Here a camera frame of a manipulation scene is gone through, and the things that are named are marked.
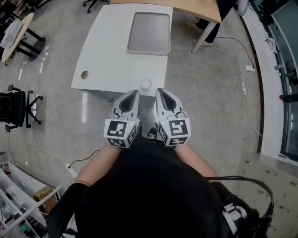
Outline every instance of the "black cable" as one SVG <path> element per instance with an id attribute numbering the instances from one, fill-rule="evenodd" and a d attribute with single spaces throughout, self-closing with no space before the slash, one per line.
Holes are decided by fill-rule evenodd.
<path id="1" fill-rule="evenodd" d="M 242 177 L 242 176 L 237 176 L 237 175 L 234 175 L 234 176 L 224 176 L 224 177 L 205 177 L 207 180 L 240 180 L 240 181 L 249 181 L 249 182 L 252 182 L 252 183 L 255 183 L 257 185 L 259 185 L 260 187 L 264 188 L 270 198 L 271 198 L 271 202 L 268 206 L 268 210 L 267 212 L 265 212 L 265 214 L 263 215 L 263 217 L 267 217 L 267 216 L 272 216 L 272 213 L 273 213 L 273 208 L 274 208 L 274 196 L 273 196 L 273 192 L 272 190 L 270 189 L 270 187 L 267 186 L 267 184 L 265 184 L 264 182 L 260 181 L 260 180 L 257 180 L 257 179 L 254 179 L 254 178 L 245 178 L 245 177 Z"/>
<path id="2" fill-rule="evenodd" d="M 75 160 L 74 162 L 87 160 L 87 159 L 91 158 L 92 155 L 90 155 L 88 158 L 85 158 L 85 159 L 78 159 L 78 160 Z"/>
<path id="3" fill-rule="evenodd" d="M 222 38 L 222 39 L 234 39 L 234 40 L 238 41 L 236 38 L 233 38 L 233 37 L 216 37 L 215 39 L 219 39 L 219 38 Z M 247 53 L 247 50 L 246 50 L 246 48 L 244 47 L 244 45 L 243 45 L 240 41 L 238 41 L 238 42 L 243 46 L 244 50 L 245 50 L 246 53 Z"/>

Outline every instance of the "office chair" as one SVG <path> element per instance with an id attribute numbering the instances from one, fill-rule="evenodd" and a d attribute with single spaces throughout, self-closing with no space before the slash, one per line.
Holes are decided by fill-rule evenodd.
<path id="1" fill-rule="evenodd" d="M 26 116 L 26 128 L 30 128 L 28 123 L 29 115 L 40 125 L 39 121 L 32 113 L 31 108 L 34 103 L 39 99 L 43 100 L 42 96 L 36 97 L 29 103 L 29 96 L 33 91 L 29 91 L 26 95 L 24 91 L 15 88 L 12 84 L 8 87 L 7 91 L 15 90 L 15 93 L 0 93 L 0 121 L 12 123 L 14 126 L 5 125 L 5 130 L 10 132 L 12 129 L 23 126 L 24 118 Z"/>
<path id="2" fill-rule="evenodd" d="M 86 6 L 86 3 L 87 2 L 91 2 L 91 1 L 92 1 L 92 3 L 90 5 L 90 7 L 88 8 L 87 13 L 90 13 L 90 8 L 96 3 L 97 0 L 88 0 L 88 1 L 85 1 L 83 3 L 83 7 L 85 7 Z M 102 0 L 102 1 L 107 2 L 108 4 L 110 4 L 110 2 L 108 0 Z"/>

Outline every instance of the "gray floor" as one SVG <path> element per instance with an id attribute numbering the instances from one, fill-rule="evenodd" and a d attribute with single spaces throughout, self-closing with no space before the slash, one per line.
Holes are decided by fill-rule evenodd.
<path id="1" fill-rule="evenodd" d="M 112 106 L 105 99 L 70 88 L 85 38 L 103 5 L 97 2 L 87 14 L 81 4 L 81 0 L 49 2 L 31 25 L 34 31 L 47 38 L 42 54 L 29 62 L 18 53 L 8 66 L 0 65 L 0 92 L 14 84 L 44 96 L 37 104 L 37 116 L 42 125 L 33 123 L 32 130 L 24 126 L 7 134 L 1 124 L 0 150 L 10 150 L 17 165 L 37 179 L 64 188 L 69 186 L 70 174 L 55 156 L 39 155 L 33 135 L 43 155 L 53 152 L 69 163 L 83 159 L 105 144 L 104 120 Z M 173 13 L 165 88 L 184 103 L 191 121 L 190 144 L 218 175 L 236 174 L 241 154 L 257 150 L 258 134 L 248 119 L 249 114 L 259 129 L 257 74 L 242 69 L 249 78 L 243 77 L 249 90 L 247 114 L 239 90 L 239 64 L 243 57 L 242 66 L 250 64 L 247 55 L 236 41 L 226 39 L 215 39 L 212 47 L 201 47 L 197 54 L 192 54 L 192 39 L 197 38 L 197 33 L 186 27 L 186 20 L 196 18 Z M 222 23 L 217 36 L 231 37 L 227 23 L 252 57 L 246 33 L 234 10 Z M 75 170 L 79 172 L 86 163 L 75 163 Z"/>

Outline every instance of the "white shoe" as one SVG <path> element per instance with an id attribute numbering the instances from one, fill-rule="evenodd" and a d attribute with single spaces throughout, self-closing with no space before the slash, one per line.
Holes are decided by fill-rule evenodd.
<path id="1" fill-rule="evenodd" d="M 194 44 L 196 44 L 197 40 L 198 40 L 198 39 L 193 39 L 192 42 L 193 42 Z M 211 45 L 212 45 L 212 43 L 207 43 L 206 41 L 204 41 L 204 42 L 202 43 L 201 46 L 211 46 Z"/>
<path id="2" fill-rule="evenodd" d="M 198 28 L 198 27 L 196 26 L 196 24 L 193 23 L 193 22 L 186 21 L 185 24 L 186 24 L 188 27 L 190 27 L 190 28 L 194 28 L 194 29 L 196 29 L 196 30 L 197 30 L 198 32 L 200 32 L 200 33 L 202 33 L 202 32 L 204 31 L 204 30 Z"/>

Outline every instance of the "white cable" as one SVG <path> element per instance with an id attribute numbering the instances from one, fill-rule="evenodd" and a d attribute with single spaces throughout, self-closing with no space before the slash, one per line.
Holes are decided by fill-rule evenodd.
<path id="1" fill-rule="evenodd" d="M 43 157 L 48 157 L 48 156 L 50 156 L 50 155 L 52 154 L 52 155 L 54 155 L 57 159 L 61 160 L 61 161 L 66 165 L 66 163 L 64 162 L 64 160 L 61 159 L 61 158 L 59 158 L 58 156 L 56 156 L 54 153 L 50 153 L 50 154 L 48 154 L 48 155 L 43 155 L 43 154 L 41 154 L 41 152 L 40 152 L 40 150 L 39 150 L 39 148 L 38 148 L 38 146 L 37 146 L 37 144 L 36 144 L 36 140 L 35 140 L 35 137 L 34 137 L 34 135 L 33 135 L 33 131 L 32 131 L 32 129 L 30 129 L 30 131 L 31 131 L 31 133 L 32 133 L 32 136 L 33 136 L 33 139 L 34 139 L 34 143 L 35 143 L 35 145 L 36 145 L 36 147 L 37 147 L 38 153 L 39 153 L 41 156 L 43 156 Z"/>
<path id="2" fill-rule="evenodd" d="M 226 21 L 224 21 L 224 22 L 225 22 L 225 24 L 227 25 L 230 34 L 236 39 L 236 37 L 235 37 L 235 36 L 232 34 L 232 32 L 231 32 L 231 29 L 230 29 L 229 24 L 228 24 Z M 248 114 L 248 110 L 247 110 L 247 107 L 246 107 L 249 90 L 246 88 L 246 95 L 244 95 L 245 90 L 243 90 L 243 87 L 244 87 L 244 85 L 245 85 L 245 82 L 242 80 L 241 74 L 242 74 L 244 77 L 246 77 L 246 78 L 248 79 L 248 81 L 250 82 L 251 86 L 252 86 L 252 82 L 251 82 L 251 80 L 250 80 L 250 79 L 249 79 L 249 78 L 248 78 L 248 77 L 241 71 L 241 68 L 245 68 L 245 67 L 241 66 L 241 65 L 244 63 L 244 61 L 245 61 L 245 52 L 244 52 L 243 47 L 241 47 L 241 49 L 242 49 L 242 51 L 243 51 L 243 61 L 242 61 L 242 62 L 240 63 L 240 65 L 239 65 L 239 76 L 240 76 L 240 80 L 241 80 L 241 83 L 239 84 L 239 89 L 241 90 L 242 100 L 243 100 L 244 105 L 245 105 L 245 110 L 246 110 L 246 113 L 247 113 L 247 116 L 248 116 L 248 120 L 250 121 L 250 124 L 251 124 L 252 127 L 256 130 L 256 132 L 263 138 L 263 136 L 260 134 L 260 132 L 258 131 L 258 129 L 257 129 L 257 128 L 253 125 L 253 123 L 251 122 L 251 118 L 250 118 L 250 116 L 249 116 L 249 114 Z"/>

